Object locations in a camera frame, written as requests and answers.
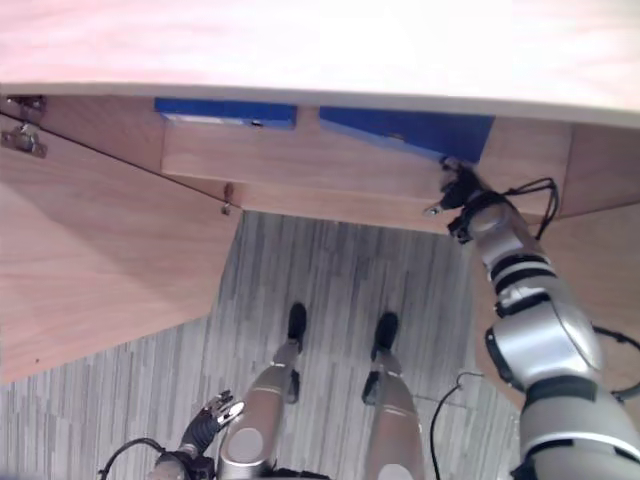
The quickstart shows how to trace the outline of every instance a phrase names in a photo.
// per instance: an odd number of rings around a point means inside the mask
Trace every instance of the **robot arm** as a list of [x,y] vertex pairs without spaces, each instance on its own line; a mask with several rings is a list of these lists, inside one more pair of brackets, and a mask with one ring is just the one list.
[[485,335],[500,377],[526,395],[516,480],[640,478],[640,436],[603,388],[593,326],[517,209],[470,168],[445,164],[444,197],[461,208],[449,230],[473,240],[496,297]]

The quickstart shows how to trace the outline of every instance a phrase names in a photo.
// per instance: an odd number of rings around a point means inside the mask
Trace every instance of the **gray carpet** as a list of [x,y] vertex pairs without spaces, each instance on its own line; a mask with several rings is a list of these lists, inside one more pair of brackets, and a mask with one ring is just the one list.
[[[395,351],[423,422],[462,370],[474,370],[468,252],[420,232],[245,213],[207,317],[0,390],[0,472],[95,478],[125,440],[176,446],[224,388],[241,394],[282,342],[290,305],[307,305],[300,402],[287,410],[279,464],[336,479],[362,472],[372,410],[360,401],[378,316],[398,312]],[[507,479],[517,414],[466,378],[436,430],[444,479]],[[112,477],[142,479],[155,454],[134,447]]]

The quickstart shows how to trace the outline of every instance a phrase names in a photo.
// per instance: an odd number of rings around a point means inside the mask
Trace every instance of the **metal hinge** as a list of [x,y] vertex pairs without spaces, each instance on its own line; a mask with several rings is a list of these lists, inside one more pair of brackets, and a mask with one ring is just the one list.
[[18,152],[28,153],[34,157],[47,156],[47,146],[40,143],[38,127],[30,123],[23,123],[12,131],[3,131],[0,134],[0,145]]
[[220,213],[223,215],[229,215],[231,213],[231,200],[233,199],[233,183],[227,183],[224,186],[224,205],[220,209]]
[[20,109],[20,119],[31,123],[40,123],[47,111],[47,97],[44,95],[9,96],[6,102]]

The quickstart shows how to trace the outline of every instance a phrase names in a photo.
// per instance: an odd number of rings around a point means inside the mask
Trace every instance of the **screw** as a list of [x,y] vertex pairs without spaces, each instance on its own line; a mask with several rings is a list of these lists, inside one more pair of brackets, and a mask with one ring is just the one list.
[[422,212],[424,215],[438,215],[442,213],[442,207],[440,205],[434,205],[433,207],[429,207]]

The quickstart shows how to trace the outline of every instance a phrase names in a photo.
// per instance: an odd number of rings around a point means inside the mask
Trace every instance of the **wire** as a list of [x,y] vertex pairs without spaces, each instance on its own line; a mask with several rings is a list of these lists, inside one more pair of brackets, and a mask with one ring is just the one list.
[[430,444],[429,448],[431,450],[431,461],[433,462],[433,470],[436,474],[436,480],[441,480],[440,467],[438,466],[438,459],[436,457],[436,447],[434,442],[434,436],[435,436],[434,434],[436,431],[436,420],[438,419],[440,410],[442,410],[442,407],[444,406],[444,402],[446,402],[447,399],[451,395],[453,395],[457,390],[462,390],[462,384],[460,383],[460,379],[465,375],[470,375],[473,377],[484,377],[482,373],[475,373],[475,372],[462,372],[458,374],[458,376],[456,377],[455,387],[453,387],[451,390],[445,393],[444,397],[440,399],[440,401],[438,402],[438,406],[436,407],[436,411],[433,414],[433,418],[431,419],[431,425],[429,425],[429,444]]
[[510,188],[502,195],[505,197],[515,197],[519,195],[527,195],[529,193],[541,192],[543,190],[549,190],[549,201],[547,202],[547,208],[545,209],[544,216],[540,222],[538,233],[535,235],[536,240],[542,238],[542,234],[547,229],[549,224],[553,221],[558,209],[560,208],[560,195],[558,194],[558,185],[551,177],[543,177],[533,182],[525,183],[517,188]]
[[[628,343],[629,345],[635,347],[638,351],[640,351],[640,342],[631,337],[628,337],[624,333],[615,332],[613,330],[609,330],[604,327],[598,327],[595,325],[593,326],[593,331],[598,335],[611,337],[618,343]],[[629,400],[630,398],[640,395],[640,382],[622,390],[613,390],[611,392],[611,395],[613,395],[620,403],[624,403],[625,400]]]
[[116,450],[113,453],[113,455],[111,455],[111,458],[109,458],[109,460],[107,461],[107,463],[105,464],[102,470],[98,470],[98,480],[106,480],[107,475],[109,475],[109,471],[113,466],[113,462],[116,461],[116,458],[118,458],[118,456],[122,452],[124,452],[125,450],[128,450],[129,448],[135,445],[147,445],[148,447],[153,448],[156,452],[160,454],[163,454],[166,452],[166,450],[162,448],[162,446],[160,446],[160,444],[155,440],[153,440],[152,438],[141,437],[141,438],[136,438],[134,440],[130,440],[124,445],[122,445],[118,450]]

